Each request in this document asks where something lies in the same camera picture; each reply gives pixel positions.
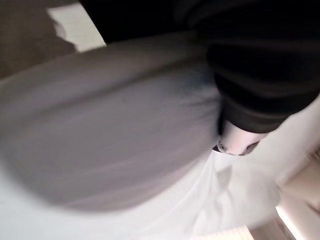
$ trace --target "gray fabric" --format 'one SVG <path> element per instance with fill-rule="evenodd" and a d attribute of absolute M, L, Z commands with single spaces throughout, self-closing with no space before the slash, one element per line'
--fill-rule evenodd
<path fill-rule="evenodd" d="M 189 36 L 130 40 L 17 74 L 0 89 L 0 154 L 51 203 L 110 211 L 180 179 L 216 141 L 219 94 Z"/>

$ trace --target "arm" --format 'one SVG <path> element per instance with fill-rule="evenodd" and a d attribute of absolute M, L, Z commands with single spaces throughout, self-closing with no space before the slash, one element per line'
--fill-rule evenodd
<path fill-rule="evenodd" d="M 312 0 L 177 4 L 177 21 L 210 44 L 207 59 L 228 122 L 250 133 L 269 133 L 318 96 L 319 7 Z"/>

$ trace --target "white fabric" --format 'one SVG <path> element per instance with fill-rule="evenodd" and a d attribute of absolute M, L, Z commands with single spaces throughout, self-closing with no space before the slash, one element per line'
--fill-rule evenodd
<path fill-rule="evenodd" d="M 28 193 L 3 186 L 1 239 L 23 226 L 28 239 L 182 240 L 274 213 L 270 178 L 208 158 L 219 95 L 192 39 L 117 43 L 8 79 L 1 183 Z"/>

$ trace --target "black sweater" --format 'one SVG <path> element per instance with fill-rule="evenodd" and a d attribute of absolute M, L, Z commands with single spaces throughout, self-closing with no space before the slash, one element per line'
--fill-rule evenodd
<path fill-rule="evenodd" d="M 227 120 L 268 133 L 320 91 L 318 0 L 82 0 L 106 42 L 196 30 Z"/>

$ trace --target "white cloth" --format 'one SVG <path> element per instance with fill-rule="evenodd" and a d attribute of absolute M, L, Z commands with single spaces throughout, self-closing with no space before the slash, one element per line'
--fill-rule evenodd
<path fill-rule="evenodd" d="M 231 174 L 228 165 L 217 167 L 219 153 L 208 159 L 219 94 L 205 48 L 192 39 L 117 43 L 7 80 L 2 165 L 34 193 L 28 198 L 63 207 L 39 213 L 15 199 L 18 208 L 33 209 L 25 236 L 182 240 L 274 213 L 278 192 L 268 177 L 241 167 Z M 12 193 L 1 198 L 10 201 Z M 5 211 L 2 218 L 14 220 L 1 220 L 0 236 L 18 239 L 13 228 L 27 217 Z M 48 224 L 54 234 L 36 231 Z"/>

